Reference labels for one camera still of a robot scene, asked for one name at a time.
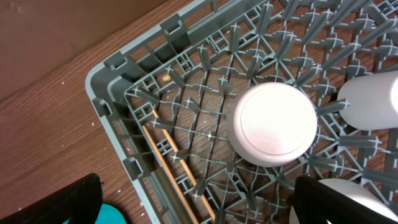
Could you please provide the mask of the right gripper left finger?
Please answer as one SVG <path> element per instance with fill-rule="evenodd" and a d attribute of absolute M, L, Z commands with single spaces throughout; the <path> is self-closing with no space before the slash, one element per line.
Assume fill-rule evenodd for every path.
<path fill-rule="evenodd" d="M 103 204 L 102 183 L 90 173 L 1 219 L 1 224 L 95 223 Z"/>

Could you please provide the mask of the wooden chopstick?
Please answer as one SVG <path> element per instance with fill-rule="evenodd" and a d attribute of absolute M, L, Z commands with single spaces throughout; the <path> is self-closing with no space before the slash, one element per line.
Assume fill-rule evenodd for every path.
<path fill-rule="evenodd" d="M 160 163 L 162 164 L 162 167 L 164 168 L 164 171 L 167 174 L 167 177 L 171 181 L 171 184 L 172 184 L 173 188 L 175 189 L 178 197 L 180 198 L 181 202 L 183 203 L 183 206 L 185 207 L 186 211 L 188 212 L 188 214 L 189 214 L 189 216 L 190 216 L 190 218 L 192 220 L 192 223 L 199 224 L 199 222 L 198 222 L 198 220 L 197 220 L 192 208 L 190 207 L 189 203 L 187 202 L 187 199 L 185 198 L 183 192 L 180 190 L 180 188 L 178 186 L 178 183 L 175 181 L 175 179 L 173 177 L 173 174 L 171 173 L 166 161 L 164 160 L 162 154 L 160 153 L 155 141 L 152 139 L 152 137 L 151 137 L 149 131 L 147 130 L 147 128 L 145 126 L 142 126 L 142 128 L 143 128 L 146 136 L 148 137 L 148 140 L 149 140 L 151 146 L 153 147 L 156 156 L 158 157 Z"/>
<path fill-rule="evenodd" d="M 177 145 L 176 145 L 176 143 L 175 143 L 175 141 L 171 137 L 170 133 L 166 129 L 163 129 L 163 133 L 164 133 L 165 137 L 167 138 L 170 146 L 173 148 L 174 152 L 175 153 L 180 152 L 178 147 L 177 147 Z M 180 163 L 181 163 L 182 167 L 184 168 L 185 172 L 187 173 L 187 175 L 188 175 L 189 179 L 191 180 L 192 184 L 194 186 L 197 186 L 197 181 L 194 178 L 194 176 L 193 176 L 190 168 L 188 167 L 187 163 L 185 162 L 185 160 L 184 159 L 180 159 Z M 203 202 L 205 208 L 208 210 L 208 213 L 210 214 L 212 220 L 215 221 L 216 215 L 215 215 L 213 209 L 211 208 L 210 204 L 208 203 L 206 197 L 202 194 L 200 196 L 200 198 L 201 198 L 201 201 Z"/>

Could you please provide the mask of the white cup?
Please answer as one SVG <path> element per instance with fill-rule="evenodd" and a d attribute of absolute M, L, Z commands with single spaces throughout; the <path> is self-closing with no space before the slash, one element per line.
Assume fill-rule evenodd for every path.
<path fill-rule="evenodd" d="M 352 78 L 340 88 L 338 99 L 348 100 L 340 115 L 356 129 L 397 127 L 396 71 Z"/>

